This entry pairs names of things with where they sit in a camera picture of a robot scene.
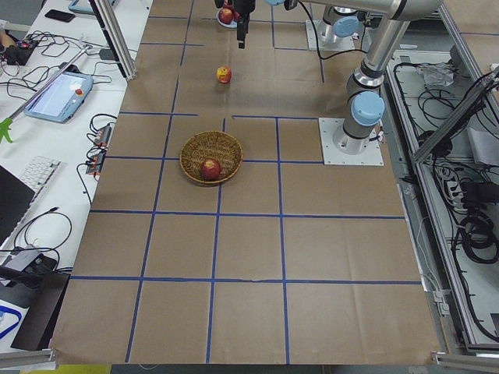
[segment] round woven basket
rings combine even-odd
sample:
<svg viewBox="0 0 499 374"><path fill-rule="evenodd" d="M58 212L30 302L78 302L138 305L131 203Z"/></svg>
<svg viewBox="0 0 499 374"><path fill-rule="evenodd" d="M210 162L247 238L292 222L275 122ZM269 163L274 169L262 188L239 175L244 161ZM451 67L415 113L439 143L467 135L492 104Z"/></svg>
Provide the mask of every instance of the round woven basket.
<svg viewBox="0 0 499 374"><path fill-rule="evenodd" d="M201 175L201 164L207 158L221 165L220 178L207 181ZM239 170L242 161L241 145L234 136L221 131L201 132L190 138L180 151L180 166L186 175L201 185L219 185Z"/></svg>

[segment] apple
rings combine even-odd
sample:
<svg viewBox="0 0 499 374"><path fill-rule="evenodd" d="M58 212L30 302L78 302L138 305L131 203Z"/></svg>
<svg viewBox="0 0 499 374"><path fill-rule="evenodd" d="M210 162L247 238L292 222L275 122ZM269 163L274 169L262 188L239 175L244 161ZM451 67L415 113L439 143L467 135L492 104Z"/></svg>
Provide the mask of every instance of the apple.
<svg viewBox="0 0 499 374"><path fill-rule="evenodd" d="M228 66L220 66L217 69L217 79L220 83L229 83L232 78L232 70Z"/></svg>
<svg viewBox="0 0 499 374"><path fill-rule="evenodd" d="M220 9L220 12L218 12L218 19L224 25L230 25L232 23L232 20L234 19L234 16L232 15L232 10L229 8Z"/></svg>
<svg viewBox="0 0 499 374"><path fill-rule="evenodd" d="M216 181L220 178L221 165L220 163L213 159L207 158L201 163L201 175L207 181Z"/></svg>

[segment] smartphone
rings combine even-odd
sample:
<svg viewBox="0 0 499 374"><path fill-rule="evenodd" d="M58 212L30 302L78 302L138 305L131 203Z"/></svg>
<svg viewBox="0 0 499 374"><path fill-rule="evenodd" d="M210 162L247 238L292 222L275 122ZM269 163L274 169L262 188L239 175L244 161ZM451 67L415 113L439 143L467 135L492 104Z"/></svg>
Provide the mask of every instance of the smartphone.
<svg viewBox="0 0 499 374"><path fill-rule="evenodd" d="M72 13L61 12L60 10L51 9L45 13L47 18L56 19L62 22L69 22L71 19L75 18L75 15Z"/></svg>

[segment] white keyboard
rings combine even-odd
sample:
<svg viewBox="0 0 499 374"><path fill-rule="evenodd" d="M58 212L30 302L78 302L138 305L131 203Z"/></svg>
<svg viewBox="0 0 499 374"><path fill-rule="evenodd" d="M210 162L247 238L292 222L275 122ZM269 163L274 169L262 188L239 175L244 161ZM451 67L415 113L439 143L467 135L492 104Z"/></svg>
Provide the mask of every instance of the white keyboard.
<svg viewBox="0 0 499 374"><path fill-rule="evenodd" d="M31 160L19 179L34 190L33 200L37 198L41 190L47 185L48 180L55 173L60 164L61 161L42 156L36 156Z"/></svg>

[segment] white table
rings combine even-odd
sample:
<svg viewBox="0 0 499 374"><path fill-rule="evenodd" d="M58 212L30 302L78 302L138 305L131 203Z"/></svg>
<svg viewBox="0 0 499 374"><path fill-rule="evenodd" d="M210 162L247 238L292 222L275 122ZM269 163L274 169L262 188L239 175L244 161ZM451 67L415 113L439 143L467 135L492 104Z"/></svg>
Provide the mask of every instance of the white table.
<svg viewBox="0 0 499 374"><path fill-rule="evenodd" d="M106 45L104 34L93 16L77 14L70 23L62 23L44 17L49 9L68 12L69 3L68 0L47 0L34 21L30 33L36 30L48 31L52 34L82 38L83 42ZM138 50L151 4L152 0L125 0L115 4L116 17L131 50ZM59 51L61 50L53 47L48 52L55 55ZM74 46L60 57L51 58L43 56L40 49L37 49L31 55L27 69L34 69L39 65L60 65L71 59L77 52L78 48ZM97 61L100 61L98 56L85 55L75 65L82 72L92 73ZM16 70L9 67L8 71L15 72ZM59 206L59 211L70 217L73 223L73 232L69 240L58 249L61 254L59 267L73 265L90 209L88 199L83 194L83 186L76 174L76 166L86 160L86 153L91 147L90 141L85 136L89 132L90 119L97 113L117 115L126 90L126 80L121 76L116 65L99 65L97 74L101 74L101 72L111 76L112 83L94 85L83 105L67 123L48 122L20 115L11 125L10 135L14 143L9 144L5 140L0 143L0 165L17 176L23 173L26 166L36 156L48 157L62 162L48 187L31 207L25 220L28 221L53 206ZM8 78L10 77L5 77L4 74L0 81L6 81ZM30 96L29 90L20 88L12 88L11 92L23 97ZM20 99L7 96L4 86L0 88L0 117L2 119L14 112L21 104ZM99 128L110 121L111 118L96 118L94 124ZM90 195L93 196L97 182L93 177L84 174L83 167L81 167L81 171ZM38 238L36 245L50 247L62 241L67 233L68 225L67 222L59 218L44 218L30 229L30 238ZM21 309L6 302L1 303L19 310L23 316L27 312L27 309ZM9 326L10 318L6 316L0 322L0 330ZM10 348L15 335L16 330L0 340L1 353L15 351Z"/></svg>

